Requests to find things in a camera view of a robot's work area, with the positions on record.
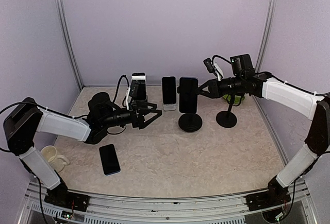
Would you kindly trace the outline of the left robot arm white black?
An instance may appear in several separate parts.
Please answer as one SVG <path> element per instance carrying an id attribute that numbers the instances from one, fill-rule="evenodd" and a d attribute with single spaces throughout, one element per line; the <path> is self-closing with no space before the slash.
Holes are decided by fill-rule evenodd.
<path id="1" fill-rule="evenodd" d="M 126 104 L 120 107 L 110 99 L 106 92 L 95 94 L 88 102 L 89 113 L 86 117 L 73 117 L 41 106 L 31 97 L 4 108 L 13 111 L 4 119 L 3 127 L 9 152 L 19 157 L 23 165 L 52 191 L 51 196 L 60 205 L 72 201 L 72 194 L 63 186 L 61 177 L 35 147 L 37 132 L 65 136 L 87 144 L 97 144 L 112 127 L 144 129 L 162 111 L 157 104 L 150 103 L 146 95 L 146 79 L 143 75 L 133 75 L 126 91 Z"/>

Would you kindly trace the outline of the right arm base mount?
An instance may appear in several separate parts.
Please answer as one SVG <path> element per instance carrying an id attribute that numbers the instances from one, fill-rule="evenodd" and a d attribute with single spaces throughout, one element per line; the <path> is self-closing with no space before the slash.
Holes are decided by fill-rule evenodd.
<path id="1" fill-rule="evenodd" d="M 268 183 L 265 192 L 249 194 L 246 197 L 249 211 L 256 211 L 290 202 L 288 187 L 282 187 L 276 177 Z"/>

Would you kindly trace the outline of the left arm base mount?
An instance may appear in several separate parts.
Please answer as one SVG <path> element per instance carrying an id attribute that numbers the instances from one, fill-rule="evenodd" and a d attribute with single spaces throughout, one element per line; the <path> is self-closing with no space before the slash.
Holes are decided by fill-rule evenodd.
<path id="1" fill-rule="evenodd" d="M 88 195 L 69 191 L 62 178 L 57 187 L 52 190 L 47 189 L 44 198 L 46 203 L 81 212 L 87 211 L 89 200 Z"/>

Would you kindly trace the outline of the white folding phone stand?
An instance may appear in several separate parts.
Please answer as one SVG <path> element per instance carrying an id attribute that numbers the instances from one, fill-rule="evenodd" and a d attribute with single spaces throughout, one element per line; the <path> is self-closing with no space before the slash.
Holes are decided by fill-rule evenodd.
<path id="1" fill-rule="evenodd" d="M 175 111 L 177 104 L 163 104 L 164 111 Z"/>

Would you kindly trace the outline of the black phone silver edge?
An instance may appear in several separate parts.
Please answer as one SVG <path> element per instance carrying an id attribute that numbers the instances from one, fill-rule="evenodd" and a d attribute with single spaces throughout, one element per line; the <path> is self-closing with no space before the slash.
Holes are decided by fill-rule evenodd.
<path id="1" fill-rule="evenodd" d="M 162 77 L 162 100 L 164 105 L 176 104 L 176 78 Z"/>

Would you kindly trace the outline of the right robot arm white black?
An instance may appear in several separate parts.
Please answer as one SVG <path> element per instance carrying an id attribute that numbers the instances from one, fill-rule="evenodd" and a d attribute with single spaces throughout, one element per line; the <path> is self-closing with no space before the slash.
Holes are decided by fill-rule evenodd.
<path id="1" fill-rule="evenodd" d="M 282 81 L 270 72 L 256 72 L 248 54 L 233 56 L 228 60 L 233 77 L 225 78 L 215 62 L 216 56 L 203 61 L 207 70 L 215 75 L 196 92 L 216 99 L 224 95 L 231 98 L 249 94 L 282 104 L 312 121 L 305 144 L 289 163 L 269 182 L 264 201 L 275 205 L 284 196 L 284 190 L 329 149 L 329 94 L 312 93 Z"/>

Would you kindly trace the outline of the black round-base stand front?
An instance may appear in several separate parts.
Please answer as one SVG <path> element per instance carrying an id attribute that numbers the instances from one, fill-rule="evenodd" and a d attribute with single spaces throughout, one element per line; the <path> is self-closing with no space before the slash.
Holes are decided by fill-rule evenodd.
<path id="1" fill-rule="evenodd" d="M 185 132 L 195 132 L 202 127 L 202 118 L 196 113 L 182 113 L 178 125 Z"/>

